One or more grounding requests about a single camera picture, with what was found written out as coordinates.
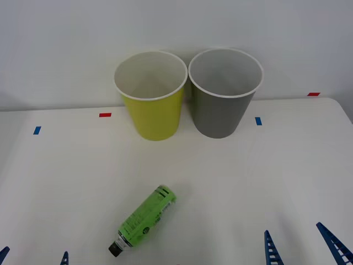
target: white wall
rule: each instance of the white wall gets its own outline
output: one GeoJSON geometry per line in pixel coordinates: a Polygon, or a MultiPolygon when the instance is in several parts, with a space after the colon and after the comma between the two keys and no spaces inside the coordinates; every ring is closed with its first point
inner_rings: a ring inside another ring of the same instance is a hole
{"type": "Polygon", "coordinates": [[[257,98],[321,92],[353,117],[352,0],[1,0],[0,108],[122,104],[127,55],[213,46],[263,64],[257,98]]]}

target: black bottle cap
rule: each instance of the black bottle cap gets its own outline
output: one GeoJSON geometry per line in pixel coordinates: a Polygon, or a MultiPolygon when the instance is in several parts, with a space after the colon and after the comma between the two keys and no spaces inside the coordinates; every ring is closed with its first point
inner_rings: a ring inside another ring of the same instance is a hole
{"type": "Polygon", "coordinates": [[[110,245],[109,251],[114,255],[114,257],[117,257],[122,252],[122,249],[114,242],[110,245]]]}

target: yellow paper cup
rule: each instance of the yellow paper cup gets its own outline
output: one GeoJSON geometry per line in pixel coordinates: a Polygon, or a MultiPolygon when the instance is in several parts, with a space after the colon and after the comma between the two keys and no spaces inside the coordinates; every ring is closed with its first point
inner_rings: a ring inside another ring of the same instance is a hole
{"type": "Polygon", "coordinates": [[[160,141],[177,131],[187,78],[185,63],[165,51],[143,52],[117,67],[116,89],[143,138],[160,141]]]}

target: green bottle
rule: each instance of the green bottle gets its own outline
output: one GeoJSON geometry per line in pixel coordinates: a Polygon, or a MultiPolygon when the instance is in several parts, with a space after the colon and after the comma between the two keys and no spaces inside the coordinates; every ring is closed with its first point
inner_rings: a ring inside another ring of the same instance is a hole
{"type": "Polygon", "coordinates": [[[175,194],[167,186],[160,185],[122,223],[118,230],[118,237],[109,247],[109,251],[117,257],[123,250],[137,246],[175,200],[175,194]]]}

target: table surface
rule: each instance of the table surface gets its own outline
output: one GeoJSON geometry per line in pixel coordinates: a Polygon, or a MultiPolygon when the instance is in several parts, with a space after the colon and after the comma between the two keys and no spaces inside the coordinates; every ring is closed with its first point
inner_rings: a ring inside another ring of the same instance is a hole
{"type": "Polygon", "coordinates": [[[319,221],[353,250],[353,125],[332,99],[252,101],[224,139],[201,135],[186,106],[160,142],[124,107],[2,112],[0,124],[6,265],[59,265],[64,251],[70,265],[265,264],[265,230],[285,265],[332,265],[319,221]],[[177,202],[115,258],[117,228],[161,183],[177,202]]]}

